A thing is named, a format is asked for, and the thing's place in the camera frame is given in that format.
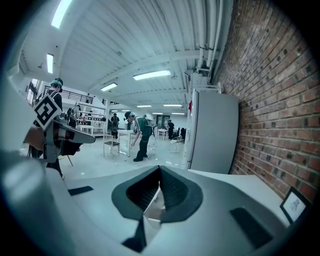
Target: black pants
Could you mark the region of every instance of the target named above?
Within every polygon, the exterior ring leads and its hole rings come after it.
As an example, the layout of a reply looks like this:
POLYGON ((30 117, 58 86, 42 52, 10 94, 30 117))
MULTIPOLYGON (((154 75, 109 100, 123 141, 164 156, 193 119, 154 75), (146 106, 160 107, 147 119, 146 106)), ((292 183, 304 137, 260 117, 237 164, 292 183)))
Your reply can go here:
MULTIPOLYGON (((34 148, 33 146, 30 146, 31 147, 31 156, 32 158, 39 158, 43 152, 41 150, 37 150, 36 148, 34 148)), ((60 176, 62 177, 62 172, 61 172, 61 169, 60 169, 60 164, 59 164, 59 159, 57 158, 55 160, 55 162, 48 162, 47 165, 46 165, 47 168, 53 168, 53 169, 56 169, 60 176)))
POLYGON ((114 136, 116 139, 118 139, 118 132, 114 132, 111 130, 111 135, 114 136))
POLYGON ((73 127, 73 128, 76 128, 76 126, 77 126, 76 120, 74 120, 73 118, 70 118, 70 120, 69 120, 69 126, 71 126, 71 127, 73 127))
POLYGON ((148 142, 149 142, 149 135, 143 135, 139 146, 140 146, 140 150, 138 151, 138 154, 136 155, 136 158, 139 160, 144 159, 144 156, 147 154, 147 146, 148 146, 148 142))
POLYGON ((169 135, 169 139, 172 139, 172 133, 174 132, 173 128, 169 128, 168 130, 168 135, 169 135))

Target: qr-like marker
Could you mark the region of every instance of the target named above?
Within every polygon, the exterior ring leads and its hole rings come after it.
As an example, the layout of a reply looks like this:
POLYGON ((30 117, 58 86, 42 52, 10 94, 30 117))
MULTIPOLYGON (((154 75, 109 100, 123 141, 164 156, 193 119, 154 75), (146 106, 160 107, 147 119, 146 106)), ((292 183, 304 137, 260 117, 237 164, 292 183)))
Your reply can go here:
POLYGON ((38 104, 34 106, 34 111, 36 112, 36 121, 44 130, 47 129, 47 126, 57 115, 62 113, 59 106, 49 95, 45 95, 38 104))

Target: red brick wall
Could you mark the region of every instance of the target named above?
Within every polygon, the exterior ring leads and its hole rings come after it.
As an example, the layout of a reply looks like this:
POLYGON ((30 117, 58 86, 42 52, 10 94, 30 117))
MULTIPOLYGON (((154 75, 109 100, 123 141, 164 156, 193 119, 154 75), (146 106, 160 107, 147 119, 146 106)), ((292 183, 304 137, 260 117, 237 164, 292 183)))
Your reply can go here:
POLYGON ((235 175, 257 175, 282 198, 320 185, 320 73, 300 31, 266 0, 234 2, 213 84, 238 96, 235 175))

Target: white refrigerator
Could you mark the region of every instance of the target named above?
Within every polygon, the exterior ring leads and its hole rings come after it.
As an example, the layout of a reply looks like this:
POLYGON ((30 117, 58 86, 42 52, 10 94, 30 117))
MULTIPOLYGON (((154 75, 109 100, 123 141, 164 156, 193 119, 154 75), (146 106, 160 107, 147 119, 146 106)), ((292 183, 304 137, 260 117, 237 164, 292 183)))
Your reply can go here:
POLYGON ((237 144, 238 98, 194 89, 191 100, 182 168, 228 174, 237 144))

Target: white table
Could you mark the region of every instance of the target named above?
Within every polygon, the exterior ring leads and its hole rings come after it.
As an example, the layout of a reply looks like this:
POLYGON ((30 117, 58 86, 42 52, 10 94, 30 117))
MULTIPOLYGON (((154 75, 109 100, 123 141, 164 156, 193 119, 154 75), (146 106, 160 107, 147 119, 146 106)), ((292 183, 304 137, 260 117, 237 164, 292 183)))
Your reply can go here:
POLYGON ((168 130, 166 129, 158 129, 158 139, 159 139, 159 132, 162 132, 162 140, 165 140, 165 136, 166 136, 166 132, 168 132, 168 130))
POLYGON ((85 124, 78 124, 77 126, 80 128, 81 132, 83 130, 84 130, 84 132, 86 132, 86 129, 88 129, 88 132, 87 132, 88 134, 95 135, 95 136, 103 136, 103 133, 94 134, 94 129, 102 130, 103 127, 95 127, 95 126, 92 126, 92 125, 85 125, 85 124))
POLYGON ((135 135, 133 130, 118 130, 118 142, 120 143, 120 134, 127 135, 127 156, 130 157, 130 148, 131 148, 131 135, 135 135))
POLYGON ((280 208, 282 198, 256 175, 229 175, 192 169, 188 171, 233 185, 269 209, 286 227, 289 227, 290 223, 280 208))

